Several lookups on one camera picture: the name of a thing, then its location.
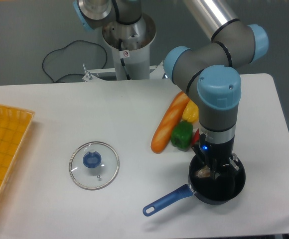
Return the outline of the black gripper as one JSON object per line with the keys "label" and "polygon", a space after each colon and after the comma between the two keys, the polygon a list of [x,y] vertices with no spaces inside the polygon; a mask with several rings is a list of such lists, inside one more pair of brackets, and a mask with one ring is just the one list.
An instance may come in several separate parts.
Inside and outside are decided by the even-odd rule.
{"label": "black gripper", "polygon": [[223,166],[231,173],[238,173],[242,169],[242,163],[237,154],[232,153],[234,145],[233,137],[230,141],[222,144],[213,144],[199,141],[191,147],[195,153],[192,164],[197,168],[207,166],[207,177],[216,180],[218,167]]}

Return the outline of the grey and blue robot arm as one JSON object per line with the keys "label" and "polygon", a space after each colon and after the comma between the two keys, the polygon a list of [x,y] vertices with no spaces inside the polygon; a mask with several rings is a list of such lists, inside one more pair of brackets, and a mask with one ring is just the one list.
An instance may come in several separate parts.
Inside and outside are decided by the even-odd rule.
{"label": "grey and blue robot arm", "polygon": [[[83,26],[101,27],[104,40],[119,51],[146,44],[148,24],[138,0],[76,0]],[[172,49],[163,62],[168,77],[199,107],[200,151],[216,178],[234,159],[232,154],[241,98],[236,69],[264,56],[269,48],[266,31],[245,25],[223,0],[187,0],[185,5],[210,39],[198,51]]]}

